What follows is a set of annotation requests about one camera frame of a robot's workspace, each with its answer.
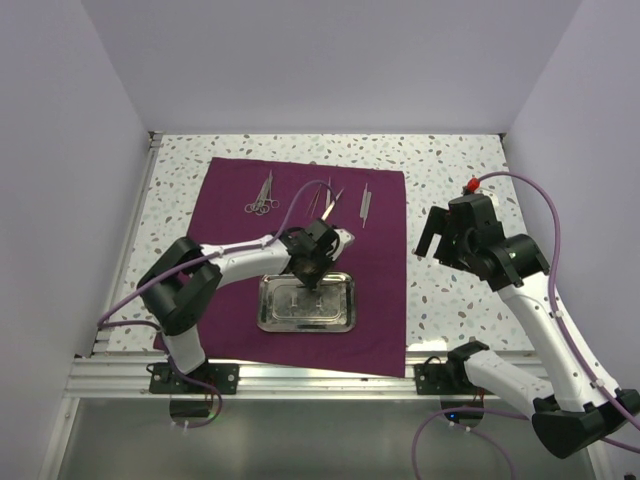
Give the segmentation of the steel instrument tray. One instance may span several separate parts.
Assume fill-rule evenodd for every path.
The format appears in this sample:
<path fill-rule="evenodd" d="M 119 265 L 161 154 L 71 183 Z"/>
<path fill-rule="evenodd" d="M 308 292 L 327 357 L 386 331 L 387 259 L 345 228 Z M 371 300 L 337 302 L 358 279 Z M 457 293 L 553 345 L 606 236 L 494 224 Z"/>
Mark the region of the steel instrument tray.
<path fill-rule="evenodd" d="M 257 326 L 269 333 L 347 333 L 357 320 L 355 282 L 330 272 L 315 290 L 291 274 L 260 281 Z"/>

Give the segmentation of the steel pointed tweezers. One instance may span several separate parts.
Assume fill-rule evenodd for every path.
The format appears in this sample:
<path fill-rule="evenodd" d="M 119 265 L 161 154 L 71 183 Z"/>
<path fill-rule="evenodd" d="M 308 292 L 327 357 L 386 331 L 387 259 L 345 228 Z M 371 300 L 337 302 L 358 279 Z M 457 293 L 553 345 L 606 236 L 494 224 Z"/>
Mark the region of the steel pointed tweezers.
<path fill-rule="evenodd" d="M 306 215 L 309 217 L 314 217 L 316 214 L 316 210 L 321 206 L 321 201 L 323 201 L 322 206 L 327 208 L 331 204 L 331 178 L 326 180 L 326 186 L 318 185 L 315 192 L 311 197 L 311 201 L 307 207 Z"/>

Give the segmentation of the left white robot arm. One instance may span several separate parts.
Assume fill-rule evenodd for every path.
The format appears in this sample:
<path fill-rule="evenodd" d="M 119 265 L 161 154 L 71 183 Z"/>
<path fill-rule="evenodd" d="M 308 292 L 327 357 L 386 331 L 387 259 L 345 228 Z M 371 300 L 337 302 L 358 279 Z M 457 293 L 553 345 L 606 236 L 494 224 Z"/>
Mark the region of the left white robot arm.
<path fill-rule="evenodd" d="M 137 284 L 144 306 L 160 325 L 175 384 L 193 393 L 207 383 L 197 323 L 218 289 L 265 275 L 291 274 L 312 290 L 354 241 L 351 232 L 322 219 L 306 228 L 235 244 L 176 240 Z"/>

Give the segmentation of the purple cloth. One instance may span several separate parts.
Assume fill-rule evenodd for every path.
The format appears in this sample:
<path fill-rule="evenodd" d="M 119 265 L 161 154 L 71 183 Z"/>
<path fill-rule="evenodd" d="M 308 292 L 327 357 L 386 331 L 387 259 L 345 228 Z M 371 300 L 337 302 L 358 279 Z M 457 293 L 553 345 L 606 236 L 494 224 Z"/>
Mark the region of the purple cloth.
<path fill-rule="evenodd" d="M 259 200 L 273 173 L 278 209 Z M 329 216 L 355 236 L 336 264 L 355 282 L 355 327 L 347 333 L 268 333 L 257 326 L 259 281 L 249 279 L 216 292 L 198 331 L 215 358 L 401 377 L 407 309 L 407 238 L 404 176 L 399 171 L 215 158 L 196 200 L 187 235 L 200 244 L 253 240 L 281 223 L 307 225 L 316 187 L 331 178 L 344 190 Z M 359 210 L 363 189 L 372 192 L 366 227 Z"/>

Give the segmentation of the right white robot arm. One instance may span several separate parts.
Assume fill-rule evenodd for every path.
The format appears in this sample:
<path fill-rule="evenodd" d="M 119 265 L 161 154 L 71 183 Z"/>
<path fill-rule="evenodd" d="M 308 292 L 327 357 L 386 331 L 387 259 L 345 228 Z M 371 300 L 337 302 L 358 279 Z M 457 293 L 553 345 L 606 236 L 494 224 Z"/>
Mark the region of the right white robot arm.
<path fill-rule="evenodd" d="M 544 447 L 566 458 L 606 439 L 639 413 L 639 393 L 623 389 L 594 356 L 550 286 L 550 265 L 526 234 L 508 237 L 492 200 L 469 194 L 430 209 L 416 248 L 442 265 L 488 283 L 523 327 L 548 378 L 541 380 L 501 359 L 486 344 L 468 342 L 447 355 L 451 389 L 487 390 L 532 423 Z"/>

